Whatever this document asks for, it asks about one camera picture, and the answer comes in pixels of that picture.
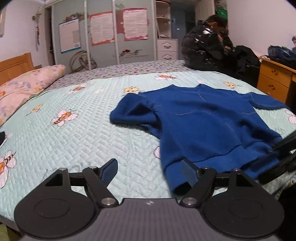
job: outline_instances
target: backpack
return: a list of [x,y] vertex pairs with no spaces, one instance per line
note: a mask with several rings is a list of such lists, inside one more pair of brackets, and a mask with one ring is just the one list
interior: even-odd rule
[[268,48],[268,57],[272,61],[286,65],[292,69],[296,69],[296,53],[288,48],[270,46]]

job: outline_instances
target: pillow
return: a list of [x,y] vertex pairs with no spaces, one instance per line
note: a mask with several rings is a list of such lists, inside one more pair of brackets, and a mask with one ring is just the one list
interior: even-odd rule
[[24,73],[0,86],[0,125],[30,97],[41,93],[65,74],[64,65],[46,66]]

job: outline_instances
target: cabinet drawer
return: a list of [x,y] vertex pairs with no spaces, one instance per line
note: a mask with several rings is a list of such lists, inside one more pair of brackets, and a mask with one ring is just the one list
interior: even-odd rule
[[264,75],[259,75],[257,89],[261,90],[263,93],[270,95],[281,102],[286,102],[289,89],[278,82],[267,78]]
[[260,74],[269,77],[288,88],[290,87],[292,72],[287,69],[263,61],[260,67]]
[[178,59],[177,52],[158,52],[158,60]]
[[178,40],[174,39],[158,39],[157,51],[158,52],[177,52]]

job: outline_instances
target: person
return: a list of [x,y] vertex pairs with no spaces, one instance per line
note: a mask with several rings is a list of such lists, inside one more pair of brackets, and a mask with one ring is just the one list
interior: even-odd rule
[[230,40],[229,36],[229,31],[228,31],[228,26],[225,27],[225,29],[223,31],[221,31],[220,36],[222,38],[222,44],[224,46],[224,48],[226,49],[231,49],[233,50],[233,43]]
[[228,67],[225,63],[229,61],[225,59],[230,50],[224,48],[218,36],[225,27],[226,21],[222,17],[212,15],[206,21],[199,20],[197,25],[185,35],[181,51],[185,64],[189,68],[226,72]]
[[292,41],[293,41],[293,43],[295,45],[295,47],[292,48],[292,51],[296,53],[296,36],[293,36]]

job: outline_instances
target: mattress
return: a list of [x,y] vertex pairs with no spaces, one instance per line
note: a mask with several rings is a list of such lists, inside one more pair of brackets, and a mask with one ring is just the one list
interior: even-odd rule
[[[96,79],[32,98],[1,129],[8,139],[0,148],[0,156],[13,155],[16,163],[8,168],[7,182],[0,189],[0,215],[13,221],[17,203],[58,168],[81,172],[89,166],[100,167],[111,158],[118,160],[119,168],[108,189],[119,201],[124,197],[172,197],[156,153],[159,140],[136,125],[112,125],[109,114],[126,93],[201,83],[263,94],[224,74],[196,71]],[[286,109],[256,112],[282,137],[296,129]],[[275,193],[293,175],[284,174],[264,188]],[[80,187],[73,190],[84,194]]]
[[186,67],[183,60],[158,60],[112,65],[105,68],[97,68],[93,70],[65,75],[64,77],[58,79],[52,85],[50,85],[47,90],[54,90],[70,85],[82,84],[93,79],[107,79],[124,75],[166,73],[177,71],[197,70]]

